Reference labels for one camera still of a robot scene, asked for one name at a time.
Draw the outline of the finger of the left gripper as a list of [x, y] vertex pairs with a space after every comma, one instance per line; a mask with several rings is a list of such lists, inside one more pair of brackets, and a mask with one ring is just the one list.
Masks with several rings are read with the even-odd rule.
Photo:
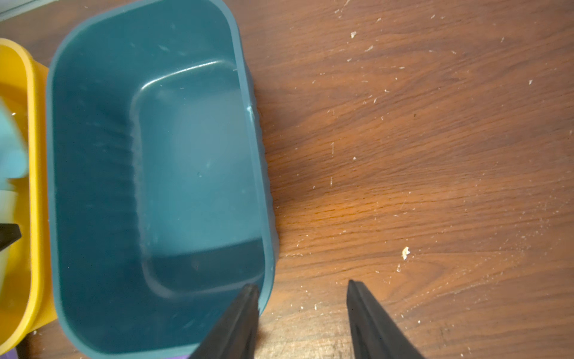
[[22, 233], [18, 224], [0, 224], [0, 251], [9, 248], [13, 243], [22, 238]]

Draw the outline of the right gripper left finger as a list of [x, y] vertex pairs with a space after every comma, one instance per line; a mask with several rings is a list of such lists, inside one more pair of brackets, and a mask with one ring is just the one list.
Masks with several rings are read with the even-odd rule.
[[259, 288], [246, 284], [190, 359], [254, 358], [259, 325]]

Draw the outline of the teal plastic storage box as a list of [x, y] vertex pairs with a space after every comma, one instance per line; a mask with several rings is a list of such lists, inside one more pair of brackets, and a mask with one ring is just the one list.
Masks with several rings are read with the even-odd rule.
[[251, 72], [222, 1], [95, 16], [49, 69], [47, 171], [59, 323], [90, 358], [191, 354], [279, 254]]

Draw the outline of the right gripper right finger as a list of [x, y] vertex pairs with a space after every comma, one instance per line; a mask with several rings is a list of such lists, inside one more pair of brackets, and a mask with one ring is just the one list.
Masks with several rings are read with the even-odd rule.
[[363, 282], [348, 282], [347, 308], [356, 359], [424, 358]]

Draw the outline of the teal shovel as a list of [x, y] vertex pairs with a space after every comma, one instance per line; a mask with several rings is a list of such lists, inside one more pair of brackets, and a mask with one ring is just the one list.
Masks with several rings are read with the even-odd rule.
[[[13, 116], [1, 100], [1, 223], [16, 224], [13, 219], [16, 189], [10, 181], [28, 175], [28, 151]], [[9, 248], [1, 251], [1, 287], [6, 276]]]

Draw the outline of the yellow plastic storage box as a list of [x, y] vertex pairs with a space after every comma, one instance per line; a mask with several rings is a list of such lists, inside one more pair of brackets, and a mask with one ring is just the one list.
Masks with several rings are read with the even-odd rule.
[[1, 252], [1, 353], [56, 320], [52, 294], [46, 174], [49, 70], [18, 43], [1, 39], [1, 103], [27, 146], [28, 173], [1, 183], [1, 220], [21, 239]]

